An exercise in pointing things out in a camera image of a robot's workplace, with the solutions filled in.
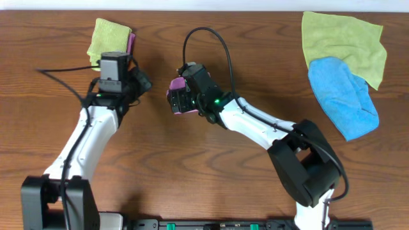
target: cable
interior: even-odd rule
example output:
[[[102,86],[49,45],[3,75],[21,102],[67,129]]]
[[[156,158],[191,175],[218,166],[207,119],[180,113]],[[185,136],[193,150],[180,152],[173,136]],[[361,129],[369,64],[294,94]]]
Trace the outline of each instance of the cable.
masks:
[[[343,192],[341,195],[339,195],[339,196],[337,196],[337,197],[335,197],[335,198],[326,199],[326,200],[324,201],[325,211],[324,211],[324,217],[323,217],[323,229],[325,229],[325,217],[326,217],[326,215],[327,215],[327,207],[329,206],[329,202],[338,201],[338,200],[344,198],[344,197],[348,194],[348,191],[349,191],[349,189],[350,189],[350,184],[349,184],[349,182],[348,182],[348,177],[347,177],[347,175],[346,175],[346,173],[345,173],[345,170],[344,170],[344,167],[343,167],[342,163],[341,163],[341,162],[338,163],[338,162],[333,158],[333,156],[332,156],[325,148],[321,147],[319,144],[315,143],[314,141],[311,141],[311,140],[309,140],[308,138],[304,137],[303,135],[298,134],[298,133],[296,133],[296,132],[294,132],[294,131],[292,131],[292,130],[287,130],[287,129],[285,129],[285,128],[283,128],[283,127],[281,127],[281,126],[279,126],[279,125],[277,125],[277,124],[275,124],[275,123],[271,123],[271,122],[269,122],[269,121],[266,121],[266,120],[263,119],[263,118],[260,118],[259,116],[253,114],[251,111],[248,111],[247,108],[244,107],[244,106],[240,103],[240,101],[238,100],[238,96],[237,96],[237,94],[236,94],[235,78],[234,78],[234,75],[233,75],[233,65],[231,64],[231,58],[230,58],[230,54],[229,54],[228,47],[227,47],[226,43],[224,42],[223,38],[221,37],[221,35],[218,34],[218,32],[216,32],[214,29],[211,29],[211,28],[209,28],[209,27],[198,27],[198,28],[193,29],[193,30],[186,36],[185,41],[184,41],[184,43],[183,43],[183,54],[182,54],[182,56],[183,56],[183,65],[186,64],[186,52],[185,52],[185,51],[186,51],[187,41],[188,41],[189,37],[192,35],[192,33],[196,32],[196,31],[199,31],[199,30],[205,30],[205,31],[211,32],[212,34],[214,34],[214,35],[220,40],[221,44],[223,45],[224,50],[226,51],[226,57],[227,57],[227,60],[228,60],[228,67],[229,67],[229,72],[230,72],[231,92],[232,92],[233,97],[234,97],[234,99],[235,99],[237,105],[239,106],[239,108],[241,108],[241,110],[243,110],[244,112],[246,112],[247,114],[249,114],[249,115],[252,116],[253,118],[256,118],[257,120],[259,120],[259,121],[261,121],[261,122],[263,122],[263,123],[265,123],[265,124],[267,124],[267,125],[270,125],[271,127],[274,127],[275,129],[278,129],[278,130],[280,130],[280,131],[282,131],[282,132],[286,132],[287,134],[292,135],[293,137],[296,137],[296,138],[300,139],[301,141],[304,141],[304,142],[310,144],[311,146],[314,146],[315,148],[318,148],[319,150],[321,150],[322,152],[324,152],[324,154],[326,154],[326,156],[328,156],[328,158],[332,161],[332,163],[335,165],[335,167],[337,168],[337,170],[340,172],[341,176],[342,176],[343,179],[344,179],[345,189],[344,189],[344,192]]]
[[[62,80],[58,79],[57,77],[49,74],[48,72],[67,72],[67,71],[76,71],[76,70],[85,70],[88,68],[98,68],[99,66],[86,66],[86,67],[79,67],[79,68],[69,68],[69,69],[59,69],[59,70],[42,70],[42,69],[36,69],[38,72],[44,74],[48,78],[60,83],[63,85],[66,89],[68,89],[71,93],[73,93],[78,100],[80,101],[82,108],[85,109],[86,114],[87,114],[87,120],[86,120],[86,126],[84,129],[82,129],[82,132],[78,136],[78,139],[74,142],[74,145],[71,147],[70,152],[68,153],[67,157],[64,160],[64,166],[63,166],[63,172],[61,174],[61,183],[59,185],[60,187],[60,194],[61,194],[61,200],[63,203],[63,211],[64,211],[64,216],[65,216],[65,226],[68,230],[71,230],[71,224],[70,224],[70,215],[68,214],[68,205],[67,205],[67,198],[65,194],[65,178],[67,174],[67,170],[70,166],[70,162],[72,159],[72,156],[77,149],[79,143],[81,142],[82,138],[84,137],[85,133],[88,130],[88,127],[91,126],[91,116],[89,115],[89,111],[87,108],[83,106],[84,104],[84,99],[81,97],[76,90],[74,90],[71,86],[69,86],[67,83],[63,82]]]

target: pink object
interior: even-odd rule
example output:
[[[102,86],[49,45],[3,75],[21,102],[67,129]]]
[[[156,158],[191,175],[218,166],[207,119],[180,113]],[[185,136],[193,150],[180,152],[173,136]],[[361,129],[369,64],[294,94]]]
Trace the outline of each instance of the pink object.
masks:
[[[186,87],[186,82],[183,77],[177,77],[171,81],[171,85],[169,86],[169,89],[181,89]],[[192,111],[187,111],[187,112],[197,112],[197,109],[194,109]]]
[[[132,52],[132,46],[134,44],[134,40],[135,40],[136,35],[133,33],[129,34],[129,38],[128,38],[128,48],[127,48],[127,53],[130,54]]]

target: blue towel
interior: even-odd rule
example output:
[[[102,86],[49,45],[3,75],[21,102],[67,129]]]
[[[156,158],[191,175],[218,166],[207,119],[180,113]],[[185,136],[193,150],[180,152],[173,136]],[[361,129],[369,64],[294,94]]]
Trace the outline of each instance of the blue towel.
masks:
[[[379,117],[364,79],[352,74],[336,57],[311,61],[308,78],[315,97],[346,141],[379,125]]]

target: white wall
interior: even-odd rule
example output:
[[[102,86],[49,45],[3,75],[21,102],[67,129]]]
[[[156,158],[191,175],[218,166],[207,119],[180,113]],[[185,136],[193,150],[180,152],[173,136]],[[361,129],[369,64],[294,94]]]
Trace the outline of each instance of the white wall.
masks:
[[[409,12],[409,0],[0,0],[0,9]]]

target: tabletop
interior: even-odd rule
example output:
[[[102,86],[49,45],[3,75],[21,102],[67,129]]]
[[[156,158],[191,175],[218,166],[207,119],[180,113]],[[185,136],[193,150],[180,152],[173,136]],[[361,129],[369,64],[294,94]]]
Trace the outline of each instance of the tabletop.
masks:
[[[91,183],[100,211],[132,218],[292,217],[295,202],[266,151],[197,114],[173,115],[166,89],[182,64],[187,33],[199,26],[225,39],[236,89],[288,121],[315,122],[340,158],[350,193],[330,205],[337,219],[371,219],[376,229],[409,226],[409,14],[340,13],[383,25],[388,52],[379,91],[369,90],[379,127],[346,142],[311,90],[302,52],[302,12],[0,11],[0,203],[2,229],[22,229],[20,186],[42,175],[71,135],[80,105],[35,68],[89,65],[96,18],[132,28],[134,56],[154,87],[130,109],[108,142]],[[222,88],[229,72],[219,41],[192,35],[187,61],[203,63]],[[85,94],[98,72],[58,73]],[[342,182],[336,190],[340,194]]]

